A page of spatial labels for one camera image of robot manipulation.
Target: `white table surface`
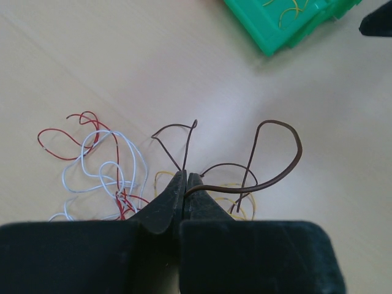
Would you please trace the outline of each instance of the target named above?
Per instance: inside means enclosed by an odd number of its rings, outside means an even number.
[[[48,219],[71,197],[61,184],[66,163],[36,141],[46,127],[79,138],[92,131],[68,114],[92,110],[141,148],[151,169],[147,198],[156,171],[175,171],[149,139],[158,128],[198,119],[187,169],[200,172],[245,164],[257,124],[278,119],[296,127],[304,154],[292,174],[256,193],[257,218],[321,225],[350,293],[390,293],[392,39],[358,32],[383,2],[364,1],[266,58],[223,1],[0,0],[0,223]],[[181,161],[186,133],[163,138]],[[48,144],[78,152],[60,136]],[[270,179],[294,153],[290,134],[268,126],[252,169]],[[205,182],[242,174],[222,168]],[[70,177],[91,185],[78,169]],[[82,219],[113,210],[102,192],[72,208]]]

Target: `white wire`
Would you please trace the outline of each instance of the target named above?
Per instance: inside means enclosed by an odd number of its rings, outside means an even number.
[[[86,142],[87,142],[92,136],[94,136],[94,135],[96,135],[96,134],[101,134],[101,133],[104,133],[105,135],[104,135],[99,141],[97,141],[95,144],[93,144],[93,146],[92,146],[91,148],[88,148],[87,150],[85,150],[85,149],[86,149],[86,147],[85,147]],[[85,155],[87,155],[87,152],[89,151],[89,149],[95,148],[96,146],[98,146],[99,144],[101,144],[101,143],[102,143],[108,136],[110,136],[110,135],[115,135],[115,136],[117,136],[117,137],[121,137],[122,139],[124,139],[124,141],[127,143],[128,147],[129,147],[129,150],[130,150],[131,155],[132,155],[133,168],[134,168],[134,172],[133,172],[132,180],[131,180],[131,181],[126,181],[126,180],[124,179],[124,172],[123,172],[123,170],[121,169],[121,167],[120,167],[116,162],[113,162],[113,161],[104,162],[104,163],[100,166],[100,168],[99,168],[99,173],[98,173],[98,175],[91,174],[91,173],[89,173],[89,172],[86,170],[86,167],[85,167]],[[115,184],[119,183],[119,184],[121,185],[121,187],[120,187],[118,193],[120,194],[125,188],[129,188],[129,193],[127,194],[127,196],[128,196],[128,198],[129,198],[130,204],[132,205],[132,208],[134,209],[135,213],[137,213],[138,209],[137,209],[137,207],[134,205],[134,203],[133,203],[133,201],[131,200],[131,197],[130,197],[131,194],[132,194],[133,188],[135,188],[135,187],[138,186],[138,185],[135,184],[135,179],[136,179],[136,175],[137,175],[137,161],[136,161],[136,158],[135,158],[134,150],[136,150],[136,153],[139,155],[141,161],[143,162],[144,168],[145,168],[145,179],[144,179],[143,185],[141,186],[141,189],[140,189],[140,198],[142,198],[142,197],[143,197],[143,191],[144,191],[144,189],[145,189],[145,186],[146,186],[146,183],[147,183],[147,178],[148,178],[147,163],[146,163],[144,157],[142,156],[141,152],[139,151],[139,149],[138,149],[138,148],[137,148],[137,147],[136,147],[136,146],[126,137],[126,136],[124,136],[122,133],[117,132],[117,131],[97,130],[97,131],[92,132],[91,134],[89,134],[89,135],[83,140],[83,143],[81,144],[81,153],[80,153],[80,155],[79,155],[70,165],[66,166],[65,169],[62,171],[62,176],[61,176],[62,185],[64,186],[64,188],[65,188],[66,190],[68,190],[68,191],[71,192],[71,193],[75,193],[75,194],[90,192],[90,191],[93,191],[93,190],[96,190],[96,189],[103,188],[103,189],[105,190],[105,192],[106,192],[111,198],[113,198],[115,201],[116,201],[116,199],[118,199],[118,200],[121,202],[121,204],[123,205],[123,207],[125,208],[125,207],[126,207],[126,204],[124,203],[124,200],[123,200],[121,197],[116,197],[116,194],[112,194],[112,193],[109,191],[109,189],[108,189],[108,186],[112,186],[112,185],[115,185]],[[68,169],[69,169],[70,167],[73,167],[73,166],[74,166],[75,164],[77,164],[79,161],[80,161],[80,163],[81,163],[81,167],[82,167],[83,173],[84,173],[85,175],[89,176],[89,177],[92,177],[92,178],[99,178],[101,185],[98,185],[98,186],[95,186],[95,187],[92,187],[92,188],[89,188],[89,189],[85,189],[85,190],[73,190],[73,189],[71,189],[71,188],[67,185],[67,183],[66,183],[66,173],[67,173],[67,171],[68,171]],[[106,165],[108,165],[108,164],[115,165],[116,168],[118,168],[119,174],[120,174],[120,176],[121,176],[121,180],[119,179],[119,181],[117,182],[117,181],[116,181],[115,179],[113,179],[112,177],[107,176],[107,175],[103,175],[103,174],[102,174],[102,169],[104,168],[104,166],[106,166]],[[56,218],[56,217],[58,217],[58,216],[65,216],[66,219],[67,219],[68,221],[74,221],[75,218],[74,218],[73,216],[71,216],[71,215],[67,212],[67,205],[68,205],[69,202],[74,201],[76,198],[77,198],[77,196],[76,196],[76,197],[73,197],[73,198],[71,198],[71,199],[68,199],[68,200],[64,203],[64,212],[63,212],[63,213],[56,213],[56,214],[54,214],[53,216],[50,217],[49,221],[52,221],[54,218]],[[139,209],[140,209],[140,208],[141,208],[141,199],[139,199]],[[117,217],[119,217],[119,215],[120,215],[120,214],[112,214],[112,215],[110,215],[110,216],[104,217],[103,219],[117,218]]]

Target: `green container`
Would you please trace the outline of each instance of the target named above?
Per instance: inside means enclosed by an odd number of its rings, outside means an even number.
[[[341,18],[362,0],[225,0],[267,56],[294,47],[320,23]]]

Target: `green tray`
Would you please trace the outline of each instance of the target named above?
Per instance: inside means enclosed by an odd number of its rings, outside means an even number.
[[[294,47],[320,23],[330,18],[341,18],[361,1],[225,0],[268,56],[282,46]]]

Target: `black object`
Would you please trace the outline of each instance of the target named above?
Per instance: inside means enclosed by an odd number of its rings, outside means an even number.
[[[392,1],[365,17],[360,32],[365,36],[392,37]]]
[[[165,293],[179,263],[188,293],[341,294],[330,240],[309,222],[235,222],[179,171],[126,221],[38,222],[0,229],[1,293]]]

